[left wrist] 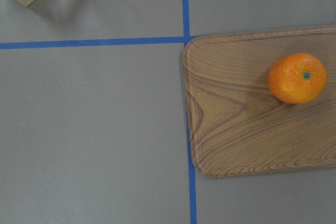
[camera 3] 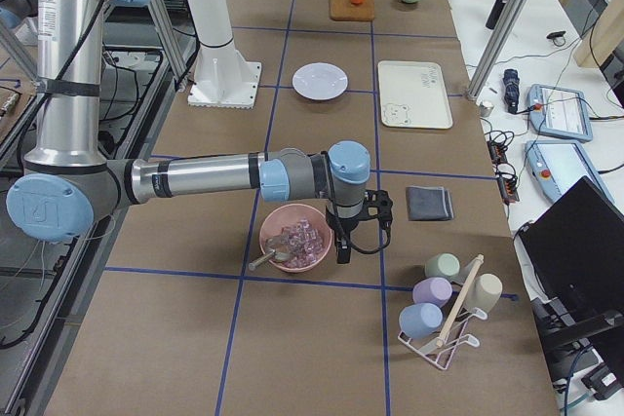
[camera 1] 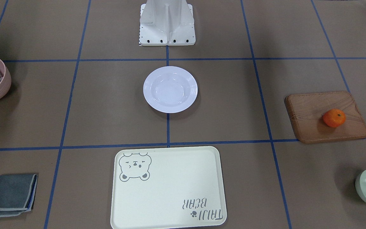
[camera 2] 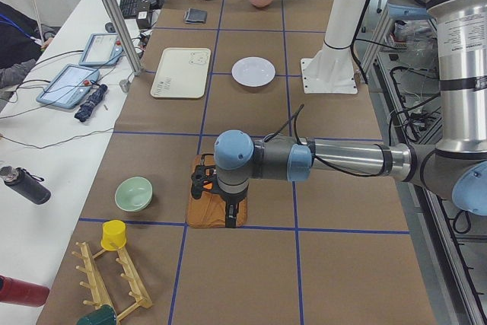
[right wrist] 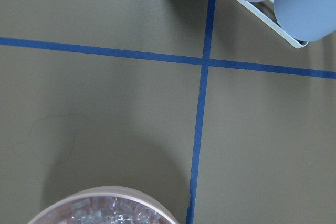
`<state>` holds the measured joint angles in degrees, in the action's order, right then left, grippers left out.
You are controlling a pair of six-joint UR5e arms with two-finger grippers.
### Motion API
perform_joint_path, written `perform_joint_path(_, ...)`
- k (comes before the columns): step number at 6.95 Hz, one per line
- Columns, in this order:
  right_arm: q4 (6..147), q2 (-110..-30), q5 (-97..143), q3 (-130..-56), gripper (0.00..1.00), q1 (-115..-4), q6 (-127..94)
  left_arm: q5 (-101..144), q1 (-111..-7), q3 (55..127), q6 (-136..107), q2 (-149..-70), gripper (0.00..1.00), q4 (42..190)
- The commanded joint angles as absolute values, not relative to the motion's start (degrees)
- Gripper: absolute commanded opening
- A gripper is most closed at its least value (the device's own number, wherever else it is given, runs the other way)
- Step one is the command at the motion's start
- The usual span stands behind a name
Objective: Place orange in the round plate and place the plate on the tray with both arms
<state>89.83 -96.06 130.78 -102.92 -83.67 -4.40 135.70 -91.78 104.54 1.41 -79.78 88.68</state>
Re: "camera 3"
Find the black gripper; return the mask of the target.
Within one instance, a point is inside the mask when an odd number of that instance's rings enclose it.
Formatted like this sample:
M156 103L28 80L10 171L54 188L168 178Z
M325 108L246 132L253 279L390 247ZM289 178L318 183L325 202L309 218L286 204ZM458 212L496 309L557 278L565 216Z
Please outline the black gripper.
M359 215L363 207L363 203L350 207L337 205L337 212L334 212L332 203L326 203L326 222L333 231L338 264L350 263L353 245L352 232L360 223Z

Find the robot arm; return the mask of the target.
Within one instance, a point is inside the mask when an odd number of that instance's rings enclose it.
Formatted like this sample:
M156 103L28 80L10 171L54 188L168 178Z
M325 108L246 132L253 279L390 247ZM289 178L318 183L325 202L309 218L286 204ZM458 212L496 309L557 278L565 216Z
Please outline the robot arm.
M1 0L1 21L9 29L38 16L38 0Z

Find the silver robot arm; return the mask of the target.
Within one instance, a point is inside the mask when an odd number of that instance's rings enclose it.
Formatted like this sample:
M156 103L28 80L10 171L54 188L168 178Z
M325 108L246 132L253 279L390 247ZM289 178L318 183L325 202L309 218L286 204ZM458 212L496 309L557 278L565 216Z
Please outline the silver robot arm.
M116 1L38 0L36 143L6 199L13 223L50 243L85 234L113 211L153 198L256 189L267 202L325 199L337 260L365 217L371 157L354 141L308 155L278 152L148 163L109 160L98 149L103 9Z

